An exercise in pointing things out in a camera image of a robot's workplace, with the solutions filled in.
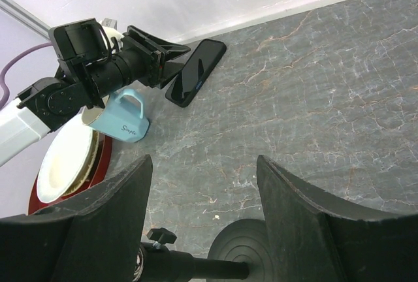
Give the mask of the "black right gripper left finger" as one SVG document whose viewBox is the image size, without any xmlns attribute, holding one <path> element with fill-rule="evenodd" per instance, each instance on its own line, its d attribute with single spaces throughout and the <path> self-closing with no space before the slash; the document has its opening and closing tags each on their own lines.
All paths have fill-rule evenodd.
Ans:
<svg viewBox="0 0 418 282">
<path fill-rule="evenodd" d="M 33 215 L 1 219 L 2 281 L 132 281 L 153 163 L 115 176 Z"/>
</svg>

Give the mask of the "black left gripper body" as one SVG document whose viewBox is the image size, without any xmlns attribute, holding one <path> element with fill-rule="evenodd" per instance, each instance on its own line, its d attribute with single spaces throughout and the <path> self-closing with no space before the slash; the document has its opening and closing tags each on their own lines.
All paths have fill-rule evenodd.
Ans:
<svg viewBox="0 0 418 282">
<path fill-rule="evenodd" d="M 122 39 L 121 50 L 114 53 L 113 62 L 120 70 L 122 86 L 128 86 L 139 81 L 147 87 L 161 88 L 161 73 L 164 65 L 164 56 L 156 52 L 157 62 L 147 62 L 150 51 L 146 48 L 146 38 L 143 30 L 130 25 Z"/>
</svg>

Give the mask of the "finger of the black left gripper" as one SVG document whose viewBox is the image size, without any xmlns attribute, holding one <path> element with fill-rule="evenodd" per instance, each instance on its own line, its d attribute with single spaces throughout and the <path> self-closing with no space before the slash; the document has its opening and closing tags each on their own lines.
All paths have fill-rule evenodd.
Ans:
<svg viewBox="0 0 418 282">
<path fill-rule="evenodd" d="M 147 62 L 157 62 L 156 52 L 163 54 L 164 61 L 170 61 L 191 51 L 191 48 L 186 45 L 168 42 L 147 32 L 143 32 L 143 35 L 146 38 L 146 48 L 150 51 L 150 55 L 147 55 Z"/>
<path fill-rule="evenodd" d="M 184 68 L 184 63 L 166 61 L 161 73 L 161 88 L 165 88 Z"/>
</svg>

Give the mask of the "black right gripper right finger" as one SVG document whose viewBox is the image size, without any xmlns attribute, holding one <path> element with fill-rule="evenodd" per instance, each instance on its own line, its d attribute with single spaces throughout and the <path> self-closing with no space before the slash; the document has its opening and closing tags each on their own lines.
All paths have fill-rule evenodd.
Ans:
<svg viewBox="0 0 418 282">
<path fill-rule="evenodd" d="M 275 281 L 416 281 L 417 216 L 368 208 L 257 158 Z"/>
</svg>

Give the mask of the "black smartphone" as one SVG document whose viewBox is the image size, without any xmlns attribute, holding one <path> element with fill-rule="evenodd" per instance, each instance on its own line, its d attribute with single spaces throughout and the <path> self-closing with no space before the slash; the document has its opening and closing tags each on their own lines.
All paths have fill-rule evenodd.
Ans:
<svg viewBox="0 0 418 282">
<path fill-rule="evenodd" d="M 187 107 L 226 51 L 224 42 L 202 40 L 168 88 L 165 98 L 176 106 Z"/>
</svg>

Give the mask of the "black round-base phone stand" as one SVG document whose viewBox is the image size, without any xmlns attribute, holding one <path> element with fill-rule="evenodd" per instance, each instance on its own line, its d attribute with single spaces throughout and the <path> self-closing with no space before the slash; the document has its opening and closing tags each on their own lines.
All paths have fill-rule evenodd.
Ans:
<svg viewBox="0 0 418 282">
<path fill-rule="evenodd" d="M 166 228 L 147 233 L 137 255 L 133 281 L 273 281 L 266 224 L 241 219 L 225 227 L 213 241 L 207 258 L 170 250 L 177 236 Z"/>
</svg>

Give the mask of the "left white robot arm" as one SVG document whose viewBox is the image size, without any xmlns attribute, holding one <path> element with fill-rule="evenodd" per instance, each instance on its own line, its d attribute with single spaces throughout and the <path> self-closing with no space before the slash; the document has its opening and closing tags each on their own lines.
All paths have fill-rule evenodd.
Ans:
<svg viewBox="0 0 418 282">
<path fill-rule="evenodd" d="M 176 58 L 190 47 L 167 42 L 130 25 L 111 39 L 94 18 L 48 32 L 59 67 L 13 101 L 1 101 L 1 164 L 58 130 L 79 110 L 104 108 L 104 97 L 139 81 L 165 87 L 183 68 Z"/>
</svg>

